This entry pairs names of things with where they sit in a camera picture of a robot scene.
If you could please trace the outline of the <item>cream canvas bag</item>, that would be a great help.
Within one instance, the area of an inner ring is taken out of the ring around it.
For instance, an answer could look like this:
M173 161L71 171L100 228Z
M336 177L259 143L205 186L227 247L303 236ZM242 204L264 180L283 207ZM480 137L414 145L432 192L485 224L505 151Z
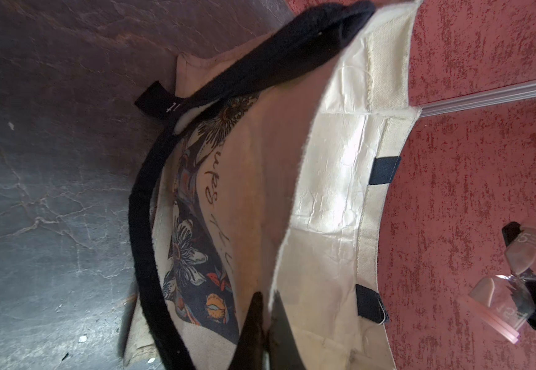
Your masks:
M306 369L393 369L381 219L420 116L418 1L310 8L137 100L166 127L129 197L140 306L130 337L167 369L228 369L254 293L263 368L276 291Z

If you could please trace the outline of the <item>pink hourglass pile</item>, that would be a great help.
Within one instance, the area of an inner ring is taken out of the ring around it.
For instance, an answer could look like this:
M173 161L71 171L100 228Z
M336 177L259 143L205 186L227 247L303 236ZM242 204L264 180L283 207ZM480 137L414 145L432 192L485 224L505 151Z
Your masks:
M516 344L520 329L536 311L528 283L536 283L536 225L511 223L503 228L508 237L507 275L483 277L459 303L507 341Z

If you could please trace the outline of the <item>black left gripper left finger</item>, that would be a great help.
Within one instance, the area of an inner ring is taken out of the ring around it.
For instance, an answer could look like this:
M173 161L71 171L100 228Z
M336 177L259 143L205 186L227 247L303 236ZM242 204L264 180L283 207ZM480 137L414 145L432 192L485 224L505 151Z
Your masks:
M263 351L263 295L258 291L251 299L240 339L228 369L261 370Z

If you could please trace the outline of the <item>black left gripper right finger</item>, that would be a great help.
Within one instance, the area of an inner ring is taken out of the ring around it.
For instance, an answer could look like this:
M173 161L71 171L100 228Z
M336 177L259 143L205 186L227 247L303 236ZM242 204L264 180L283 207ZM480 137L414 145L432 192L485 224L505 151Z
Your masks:
M267 353L271 370L306 370L278 291L274 294Z

